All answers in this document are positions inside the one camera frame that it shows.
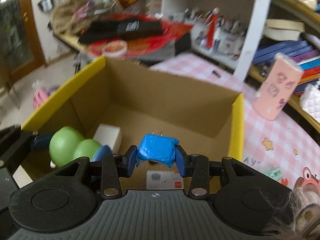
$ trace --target blue book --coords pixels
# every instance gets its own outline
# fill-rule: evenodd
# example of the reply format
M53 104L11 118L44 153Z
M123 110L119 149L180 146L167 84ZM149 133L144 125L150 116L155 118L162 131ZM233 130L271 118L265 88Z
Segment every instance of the blue book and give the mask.
M297 44L300 41L302 41L301 38L299 38L298 41L282 41L282 42L279 42L279 43L274 44L272 46L269 46L268 44L261 45L257 48L257 52L253 58L261 57L261 56L266 55L268 53L277 51L279 49L283 49L285 47Z
M302 49L302 48L307 47L307 46L308 46L307 41L301 41L301 42L298 42L298 43L296 43L294 45L288 46L286 48L279 49L277 51L274 51L274 52L268 53L266 55L263 55L261 57L257 57L255 59L253 59L252 63L256 65L258 63L261 63L261 62L264 62L264 61L272 59L279 52L281 52L283 54L287 54L287 53L293 52L293 51L298 50L298 49Z
M309 52L309 51L312 51L312 50L314 50L313 46L307 46L307 47L304 47L302 49L298 49L298 50L295 50L293 52L287 53L286 55L288 57L295 57L295 56L301 55L303 53L306 53L306 52ZM262 63L259 63L258 66L263 67L266 63L272 64L272 63L274 63L274 61L275 61L275 58L273 57L270 60L267 60L267 61L264 61Z
M310 81L310 82L307 82L307 83L303 83L303 84L301 84L301 85L298 85L298 86L296 87L296 89L294 90L293 93L303 92L303 91L306 89L306 87L307 87L308 84L315 85L315 84L317 83L317 81L318 81L318 80L313 80L313 81Z
M302 67L303 70L307 70L307 69L318 67L318 66L320 66L320 59L315 59L313 61L300 65L300 67Z

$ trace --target green balloon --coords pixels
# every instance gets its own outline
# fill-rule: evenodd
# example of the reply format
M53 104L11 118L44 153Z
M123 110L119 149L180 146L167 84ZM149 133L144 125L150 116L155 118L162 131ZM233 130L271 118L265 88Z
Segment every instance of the green balloon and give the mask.
M57 131L49 145L51 160L57 167L61 167L72 160L78 145L84 137L70 126L65 126Z
M92 161L94 154L100 147L101 144L97 141L92 139L86 139L79 143L73 159L79 158L81 156L87 156L90 158L90 161Z

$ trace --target cardboard box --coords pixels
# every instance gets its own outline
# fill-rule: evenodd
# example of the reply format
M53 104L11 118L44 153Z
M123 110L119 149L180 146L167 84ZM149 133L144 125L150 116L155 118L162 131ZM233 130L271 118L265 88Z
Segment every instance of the cardboard box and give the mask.
M161 130L163 136L177 138L188 154L212 161L227 155L242 159L242 94L104 57L62 85L22 129L44 133L69 125L92 138L101 123L121 128L120 154L139 146L145 134ZM48 152L30 153L22 166L33 180L52 171ZM145 189L147 170L169 169L144 162L131 178L121 178L123 190ZM186 189L189 183L185 179Z

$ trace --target glass door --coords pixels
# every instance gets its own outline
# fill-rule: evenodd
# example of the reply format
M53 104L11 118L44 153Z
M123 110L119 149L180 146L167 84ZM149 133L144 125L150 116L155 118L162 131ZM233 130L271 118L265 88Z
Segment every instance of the glass door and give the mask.
M0 0L0 53L4 55L14 81L45 63L34 32L31 0Z

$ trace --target white post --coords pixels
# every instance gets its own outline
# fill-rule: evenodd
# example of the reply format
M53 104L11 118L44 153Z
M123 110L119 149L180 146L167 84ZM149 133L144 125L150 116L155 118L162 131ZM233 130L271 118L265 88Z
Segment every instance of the white post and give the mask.
M248 32L244 40L242 52L238 59L238 67L234 75L244 81L249 71L253 56L258 48L263 28L268 16L271 0L255 0L253 11L248 27Z

